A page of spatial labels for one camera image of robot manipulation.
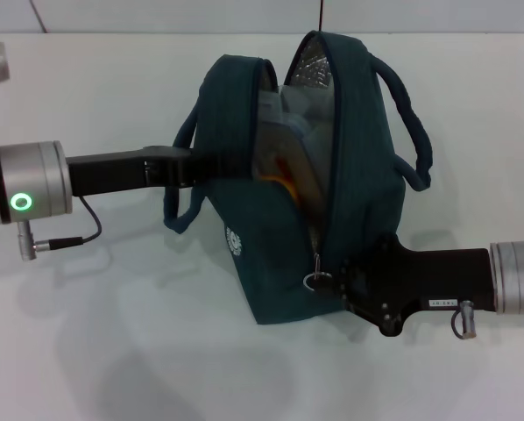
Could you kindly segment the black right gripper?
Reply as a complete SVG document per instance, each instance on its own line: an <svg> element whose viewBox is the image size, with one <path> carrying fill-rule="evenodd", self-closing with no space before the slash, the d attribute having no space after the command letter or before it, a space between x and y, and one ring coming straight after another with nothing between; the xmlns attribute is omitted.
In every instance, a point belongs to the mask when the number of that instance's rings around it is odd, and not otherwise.
<svg viewBox="0 0 524 421"><path fill-rule="evenodd" d="M476 310L496 311L492 265L485 248L413 251L397 236L349 253L337 277L309 275L308 289L338 301L360 317L375 317L369 302L350 287L366 283L379 311L379 331L401 334L408 318L421 311L456 310L470 301Z"/></svg>

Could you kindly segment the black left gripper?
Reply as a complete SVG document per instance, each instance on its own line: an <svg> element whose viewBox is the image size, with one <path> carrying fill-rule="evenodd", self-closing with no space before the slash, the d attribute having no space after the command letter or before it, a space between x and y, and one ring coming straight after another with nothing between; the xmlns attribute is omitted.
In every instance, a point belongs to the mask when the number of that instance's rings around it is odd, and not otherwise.
<svg viewBox="0 0 524 421"><path fill-rule="evenodd" d="M250 165L238 151L195 153L173 146L68 157L74 196L93 196L151 187L186 188L227 179L250 178Z"/></svg>

